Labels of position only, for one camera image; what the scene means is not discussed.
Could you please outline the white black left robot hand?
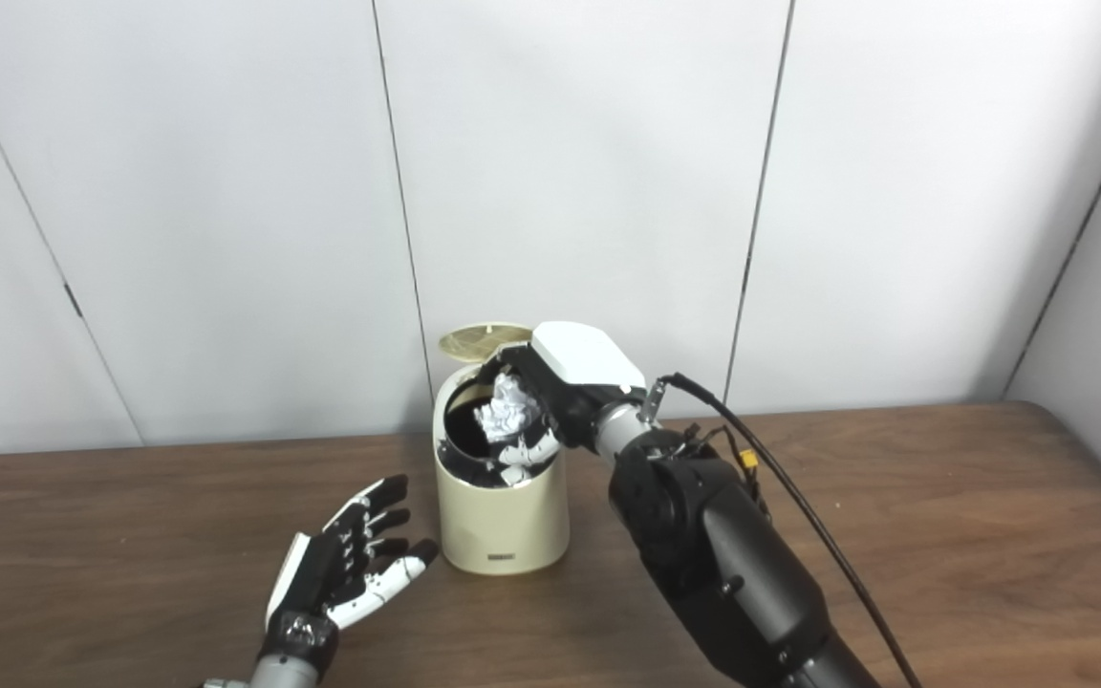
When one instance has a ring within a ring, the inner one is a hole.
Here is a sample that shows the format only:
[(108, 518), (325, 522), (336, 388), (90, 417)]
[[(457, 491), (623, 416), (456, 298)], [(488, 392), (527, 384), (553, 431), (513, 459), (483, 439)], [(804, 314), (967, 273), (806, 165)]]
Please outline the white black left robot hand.
[(314, 532), (297, 532), (272, 585), (249, 687), (319, 687), (344, 633), (392, 602), (440, 556), (436, 540), (389, 537), (411, 512), (408, 476), (385, 476)]

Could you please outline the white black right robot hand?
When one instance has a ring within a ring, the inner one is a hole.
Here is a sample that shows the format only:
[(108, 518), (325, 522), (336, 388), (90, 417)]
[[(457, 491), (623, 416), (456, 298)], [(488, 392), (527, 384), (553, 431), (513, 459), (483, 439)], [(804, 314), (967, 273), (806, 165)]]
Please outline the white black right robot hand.
[(564, 449), (615, 467), (626, 445), (652, 427), (639, 417), (646, 375), (610, 336), (581, 323), (542, 323), (528, 339), (501, 345), (473, 382), (486, 387), (473, 418), (498, 485), (528, 483)]

